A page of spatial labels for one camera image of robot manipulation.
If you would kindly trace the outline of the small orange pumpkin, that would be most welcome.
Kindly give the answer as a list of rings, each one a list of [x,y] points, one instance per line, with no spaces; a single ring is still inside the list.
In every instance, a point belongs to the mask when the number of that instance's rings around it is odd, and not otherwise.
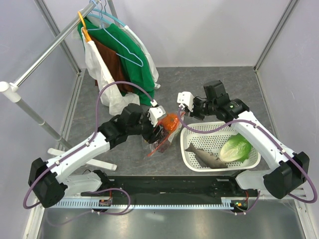
[[[176,130],[179,120],[177,114],[169,113],[161,121],[160,124],[164,127],[169,133]]]

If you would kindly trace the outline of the clear zip top bag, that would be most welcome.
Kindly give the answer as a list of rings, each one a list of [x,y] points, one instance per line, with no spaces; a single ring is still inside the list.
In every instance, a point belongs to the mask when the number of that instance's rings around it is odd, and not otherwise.
[[[179,114],[169,113],[159,121],[159,126],[162,127],[162,132],[160,133],[161,138],[150,144],[150,152],[147,154],[147,157],[164,153],[170,147],[181,129],[181,123],[178,116],[183,120],[184,115],[185,112]]]

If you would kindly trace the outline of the purple grape bunch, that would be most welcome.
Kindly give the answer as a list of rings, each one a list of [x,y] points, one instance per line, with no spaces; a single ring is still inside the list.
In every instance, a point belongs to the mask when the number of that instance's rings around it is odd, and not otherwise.
[[[164,153],[170,146],[170,141],[168,140],[169,136],[169,132],[163,128],[160,133],[160,138],[153,143],[153,151]]]

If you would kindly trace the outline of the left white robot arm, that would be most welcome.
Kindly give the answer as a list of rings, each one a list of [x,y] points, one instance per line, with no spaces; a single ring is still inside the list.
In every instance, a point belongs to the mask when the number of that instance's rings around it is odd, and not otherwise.
[[[89,191],[99,196],[106,195],[110,187],[103,180],[102,172],[94,171],[87,176],[72,176],[72,173],[94,157],[125,142],[131,135],[141,135],[147,143],[154,143],[162,133],[159,122],[165,114],[162,106],[151,107],[145,112],[141,106],[129,104],[119,115],[98,125],[92,135],[62,155],[47,161],[34,160],[27,194],[33,192],[44,208],[54,206],[66,194]]]

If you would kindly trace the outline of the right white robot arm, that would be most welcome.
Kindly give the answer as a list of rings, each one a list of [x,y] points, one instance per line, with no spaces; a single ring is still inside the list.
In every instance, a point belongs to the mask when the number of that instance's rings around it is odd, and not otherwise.
[[[240,99],[230,99],[221,81],[215,80],[204,86],[205,98],[190,92],[178,94],[177,102],[190,116],[203,120],[216,116],[240,133],[260,153],[269,169],[244,171],[228,183],[228,190],[240,196],[246,189],[267,190],[273,197],[282,199],[308,179],[309,157],[295,153],[276,139],[254,116]]]

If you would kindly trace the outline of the grey toy fish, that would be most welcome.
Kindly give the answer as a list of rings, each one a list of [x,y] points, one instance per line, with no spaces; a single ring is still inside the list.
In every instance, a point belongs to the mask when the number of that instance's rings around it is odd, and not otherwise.
[[[194,153],[195,158],[202,167],[207,166],[211,169],[228,168],[227,165],[222,162],[219,157],[203,149],[196,148],[192,143],[190,143],[189,147],[184,151]]]

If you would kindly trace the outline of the green lettuce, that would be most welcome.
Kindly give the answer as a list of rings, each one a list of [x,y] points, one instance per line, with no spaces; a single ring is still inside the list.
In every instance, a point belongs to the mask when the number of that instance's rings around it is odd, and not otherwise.
[[[229,162],[244,162],[249,158],[252,145],[241,134],[232,135],[222,146],[219,158],[225,163]]]

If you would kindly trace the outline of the green shirt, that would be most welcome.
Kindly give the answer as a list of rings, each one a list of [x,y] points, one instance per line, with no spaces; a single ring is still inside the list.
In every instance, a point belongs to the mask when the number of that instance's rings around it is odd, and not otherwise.
[[[151,74],[150,64],[142,49],[124,31],[115,24],[104,29],[97,27],[88,18],[84,18],[89,35],[100,43],[114,50],[120,57],[124,72],[129,80],[143,88],[152,98],[155,95],[155,83]],[[81,33],[83,24],[77,26]]]

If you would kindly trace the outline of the white shirt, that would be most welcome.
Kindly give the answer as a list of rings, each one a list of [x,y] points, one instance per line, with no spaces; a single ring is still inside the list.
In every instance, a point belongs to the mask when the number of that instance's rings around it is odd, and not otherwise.
[[[93,40],[86,42],[79,33],[84,45],[85,62],[89,75],[97,82],[101,103],[109,108],[110,115],[119,114],[130,103],[149,106],[152,98],[143,88],[131,81],[114,81]]]

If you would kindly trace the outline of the brown garment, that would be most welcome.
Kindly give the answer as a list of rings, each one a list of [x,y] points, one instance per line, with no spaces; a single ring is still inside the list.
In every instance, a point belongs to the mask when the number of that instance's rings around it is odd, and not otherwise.
[[[104,63],[106,64],[111,76],[114,81],[126,81],[129,82],[129,78],[127,74],[124,72],[122,68],[122,63],[120,61],[120,57],[116,54],[116,52],[109,47],[100,43],[96,38],[90,35],[91,39],[94,41]]]

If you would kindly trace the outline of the orange hanger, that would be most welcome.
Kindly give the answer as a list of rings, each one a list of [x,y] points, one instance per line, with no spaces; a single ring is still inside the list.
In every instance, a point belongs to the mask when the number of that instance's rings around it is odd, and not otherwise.
[[[78,15],[79,15],[79,18],[80,18],[80,20],[81,20],[81,22],[83,24],[83,27],[81,28],[81,31],[84,34],[84,39],[85,39],[86,42],[89,42],[92,39],[91,39],[90,35],[88,34],[84,18],[83,18],[83,16],[82,16],[80,11],[78,11]]]

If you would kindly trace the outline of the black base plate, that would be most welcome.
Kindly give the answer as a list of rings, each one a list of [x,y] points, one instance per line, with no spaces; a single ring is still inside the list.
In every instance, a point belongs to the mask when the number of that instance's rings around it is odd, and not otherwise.
[[[201,195],[206,197],[222,198],[249,198],[256,197],[257,190],[241,189],[234,176],[102,176],[102,186],[98,189],[122,188],[129,196],[168,194]]]

